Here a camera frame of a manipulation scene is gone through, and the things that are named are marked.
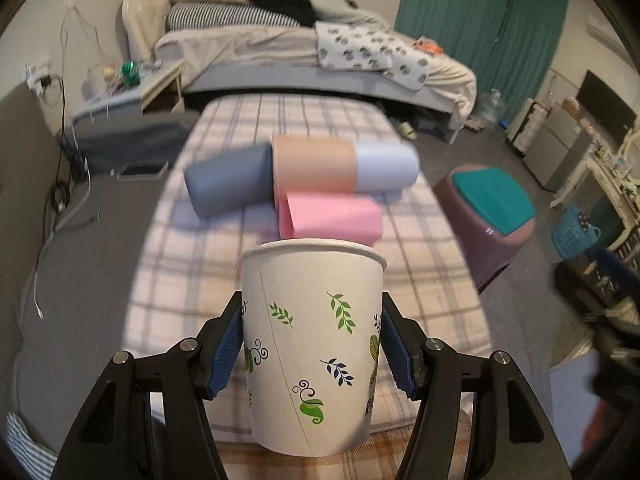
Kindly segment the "leaf-print quilt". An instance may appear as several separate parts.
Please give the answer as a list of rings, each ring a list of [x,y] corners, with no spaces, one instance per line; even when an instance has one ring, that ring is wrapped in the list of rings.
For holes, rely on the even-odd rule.
[[[410,91],[433,71],[432,58],[399,38],[364,26],[317,22],[318,61],[331,72],[377,73]]]

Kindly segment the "smartphone on sofa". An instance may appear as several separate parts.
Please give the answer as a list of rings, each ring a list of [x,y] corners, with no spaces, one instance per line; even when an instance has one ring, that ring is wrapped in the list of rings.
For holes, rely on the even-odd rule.
[[[130,162],[122,167],[116,176],[118,182],[142,182],[160,180],[168,169],[167,160]]]

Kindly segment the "air conditioner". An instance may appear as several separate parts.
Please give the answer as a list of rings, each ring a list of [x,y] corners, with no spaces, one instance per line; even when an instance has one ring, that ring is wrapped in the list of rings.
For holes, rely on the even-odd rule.
[[[602,44],[610,44],[612,47],[621,47],[623,45],[611,24],[592,13],[587,18],[587,32]]]

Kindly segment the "water bottle jug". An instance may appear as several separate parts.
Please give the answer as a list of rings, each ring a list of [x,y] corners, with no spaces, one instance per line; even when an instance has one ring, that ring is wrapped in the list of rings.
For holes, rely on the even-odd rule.
[[[497,88],[491,88],[488,92],[480,96],[478,104],[478,116],[488,125],[495,125],[502,121],[506,102],[504,102],[502,92]]]

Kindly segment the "pink faceted cup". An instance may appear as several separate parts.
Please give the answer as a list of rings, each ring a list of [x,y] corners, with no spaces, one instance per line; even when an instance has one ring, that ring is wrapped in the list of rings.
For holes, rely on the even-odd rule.
[[[280,237],[329,238],[373,246],[383,236],[382,211],[367,195],[286,193],[278,201]]]

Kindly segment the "tan cardboard cup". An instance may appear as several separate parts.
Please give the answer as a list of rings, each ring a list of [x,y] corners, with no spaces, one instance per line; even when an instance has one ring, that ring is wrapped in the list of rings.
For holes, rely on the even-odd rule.
[[[354,194],[358,177],[355,145],[350,141],[275,136],[272,145],[274,206],[288,193]]]

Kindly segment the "green can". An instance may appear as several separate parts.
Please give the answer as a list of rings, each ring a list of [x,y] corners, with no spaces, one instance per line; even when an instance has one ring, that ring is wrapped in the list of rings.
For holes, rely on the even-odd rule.
[[[122,82],[126,88],[136,88],[140,84],[139,63],[136,61],[126,61],[122,63],[120,69]]]

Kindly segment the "dark grey cup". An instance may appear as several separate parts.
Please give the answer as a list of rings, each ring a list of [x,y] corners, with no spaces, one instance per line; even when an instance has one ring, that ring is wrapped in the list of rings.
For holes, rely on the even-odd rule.
[[[243,146],[196,162],[183,171],[194,212],[201,219],[273,200],[272,145]]]

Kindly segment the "white leaf-print paper cup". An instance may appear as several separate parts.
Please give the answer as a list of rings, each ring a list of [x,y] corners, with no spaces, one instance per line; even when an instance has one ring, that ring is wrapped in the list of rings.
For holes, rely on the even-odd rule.
[[[240,257],[250,426],[268,450],[345,453],[370,432],[383,272],[372,248],[279,240]]]

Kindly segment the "light blue cup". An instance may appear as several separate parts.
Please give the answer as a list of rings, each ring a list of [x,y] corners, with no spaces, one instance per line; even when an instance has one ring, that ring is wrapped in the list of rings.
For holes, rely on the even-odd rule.
[[[420,174],[420,158],[410,143],[358,142],[358,193],[399,192],[411,188]]]

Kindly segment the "blue laundry basket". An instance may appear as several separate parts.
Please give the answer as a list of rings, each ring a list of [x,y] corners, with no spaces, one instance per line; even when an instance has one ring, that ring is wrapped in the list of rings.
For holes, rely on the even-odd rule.
[[[592,224],[585,211],[570,206],[551,234],[556,252],[563,260],[573,260],[600,240],[601,230]]]

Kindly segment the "bedside table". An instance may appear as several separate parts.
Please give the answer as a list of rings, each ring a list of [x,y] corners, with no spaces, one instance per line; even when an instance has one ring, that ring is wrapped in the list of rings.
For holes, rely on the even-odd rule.
[[[163,62],[157,70],[142,76],[136,88],[107,90],[82,104],[70,115],[70,123],[76,126],[122,116],[183,111],[182,62]]]

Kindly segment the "teal stool cushion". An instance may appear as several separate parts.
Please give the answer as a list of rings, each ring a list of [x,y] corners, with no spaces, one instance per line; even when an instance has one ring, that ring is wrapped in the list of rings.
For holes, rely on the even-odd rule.
[[[535,218],[534,205],[526,192],[510,174],[498,168],[458,171],[451,180],[480,218],[503,236]]]

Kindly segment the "green blanket on bed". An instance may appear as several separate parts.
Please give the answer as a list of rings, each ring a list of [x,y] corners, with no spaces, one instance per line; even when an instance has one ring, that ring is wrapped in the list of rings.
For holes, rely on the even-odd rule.
[[[351,6],[346,0],[309,0],[320,21],[366,26],[388,32],[392,26],[378,14]]]

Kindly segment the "wall power strip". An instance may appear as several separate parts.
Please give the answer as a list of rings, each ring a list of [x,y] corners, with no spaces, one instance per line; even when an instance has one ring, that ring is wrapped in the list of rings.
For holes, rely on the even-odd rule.
[[[36,96],[41,96],[44,88],[42,81],[51,74],[51,53],[49,50],[43,50],[37,52],[32,60],[25,64],[22,81]]]

